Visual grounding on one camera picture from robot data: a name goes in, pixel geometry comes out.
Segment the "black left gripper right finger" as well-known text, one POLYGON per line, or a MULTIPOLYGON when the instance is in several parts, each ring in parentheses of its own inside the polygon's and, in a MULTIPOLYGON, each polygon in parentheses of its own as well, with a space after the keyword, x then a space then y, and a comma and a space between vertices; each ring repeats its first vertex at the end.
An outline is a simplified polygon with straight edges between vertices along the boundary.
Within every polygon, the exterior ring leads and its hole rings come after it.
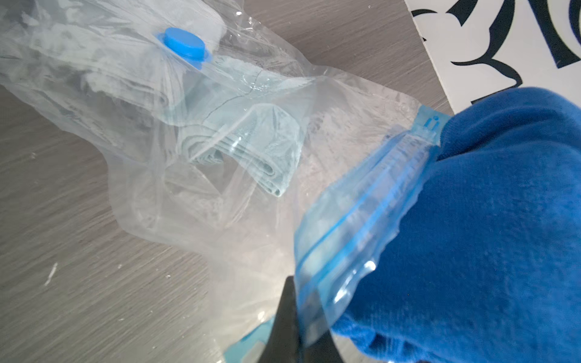
POLYGON ((303 349, 303 363, 344 363, 331 331, 325 332, 315 343, 303 349))

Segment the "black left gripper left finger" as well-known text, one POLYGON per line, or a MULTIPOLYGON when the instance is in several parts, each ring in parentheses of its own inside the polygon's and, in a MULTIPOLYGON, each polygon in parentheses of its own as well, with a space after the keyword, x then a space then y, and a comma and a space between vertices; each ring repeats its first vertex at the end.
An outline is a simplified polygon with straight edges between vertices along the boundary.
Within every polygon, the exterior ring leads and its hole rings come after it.
POLYGON ((300 361, 300 349, 294 277, 288 276, 284 282, 269 340, 258 362, 297 363, 300 361))

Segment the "clear plastic vacuum bag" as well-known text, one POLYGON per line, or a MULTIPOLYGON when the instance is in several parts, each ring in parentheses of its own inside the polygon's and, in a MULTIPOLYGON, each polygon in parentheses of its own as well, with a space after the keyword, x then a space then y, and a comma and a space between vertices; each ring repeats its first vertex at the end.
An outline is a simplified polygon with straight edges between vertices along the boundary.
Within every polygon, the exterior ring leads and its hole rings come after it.
POLYGON ((228 362, 330 338, 448 116, 311 64, 240 1, 3 1, 1 83, 107 161, 120 226, 205 256, 228 362))

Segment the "dark blue towel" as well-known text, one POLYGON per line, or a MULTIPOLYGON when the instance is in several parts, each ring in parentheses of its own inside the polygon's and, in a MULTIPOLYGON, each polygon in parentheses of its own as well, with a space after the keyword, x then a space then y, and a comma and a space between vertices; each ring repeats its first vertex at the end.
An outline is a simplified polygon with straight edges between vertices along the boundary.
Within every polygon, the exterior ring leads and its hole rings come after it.
POLYGON ((537 88, 455 115, 336 334, 381 361, 580 360, 580 109, 537 88))

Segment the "light teal towel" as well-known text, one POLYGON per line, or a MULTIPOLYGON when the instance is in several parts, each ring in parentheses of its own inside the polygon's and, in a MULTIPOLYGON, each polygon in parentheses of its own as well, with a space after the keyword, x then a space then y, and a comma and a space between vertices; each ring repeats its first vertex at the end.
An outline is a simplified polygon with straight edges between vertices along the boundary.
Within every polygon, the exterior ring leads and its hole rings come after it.
POLYGON ((216 57, 214 64, 235 84, 204 80, 194 89, 177 149, 202 165, 231 157, 266 192, 280 197, 300 160, 315 80, 286 77, 228 56, 216 57))

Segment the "grey towel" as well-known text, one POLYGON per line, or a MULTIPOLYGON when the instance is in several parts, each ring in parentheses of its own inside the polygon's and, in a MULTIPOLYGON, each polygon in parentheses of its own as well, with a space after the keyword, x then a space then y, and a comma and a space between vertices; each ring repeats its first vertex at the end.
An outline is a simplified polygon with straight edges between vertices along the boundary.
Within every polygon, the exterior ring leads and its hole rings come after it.
POLYGON ((218 54, 222 17, 204 2, 34 1, 4 8, 1 71, 76 117, 132 128, 201 123, 244 63, 218 54))

